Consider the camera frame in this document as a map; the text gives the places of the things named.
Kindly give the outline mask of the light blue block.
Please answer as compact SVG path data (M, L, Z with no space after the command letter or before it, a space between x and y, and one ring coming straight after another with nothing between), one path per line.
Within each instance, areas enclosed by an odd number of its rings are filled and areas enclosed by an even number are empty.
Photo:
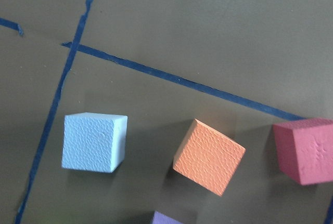
M112 173L125 158L126 115L65 116L62 168Z

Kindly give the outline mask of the orange foam block right side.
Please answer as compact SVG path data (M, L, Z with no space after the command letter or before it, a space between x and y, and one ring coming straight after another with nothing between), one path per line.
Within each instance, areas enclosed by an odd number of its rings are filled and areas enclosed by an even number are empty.
M245 151L228 136L194 119L174 155L172 168L222 196Z

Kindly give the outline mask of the purple foam block right side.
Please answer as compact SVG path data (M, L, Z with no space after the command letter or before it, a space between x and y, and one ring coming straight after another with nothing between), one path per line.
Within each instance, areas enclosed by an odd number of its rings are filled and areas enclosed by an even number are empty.
M152 217L151 224L182 224L181 222L155 211Z

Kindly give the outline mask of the crimson foam block far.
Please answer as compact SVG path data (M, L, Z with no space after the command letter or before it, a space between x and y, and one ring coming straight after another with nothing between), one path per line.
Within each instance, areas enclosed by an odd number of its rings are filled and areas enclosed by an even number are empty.
M273 125L279 169L300 185L332 182L332 120Z

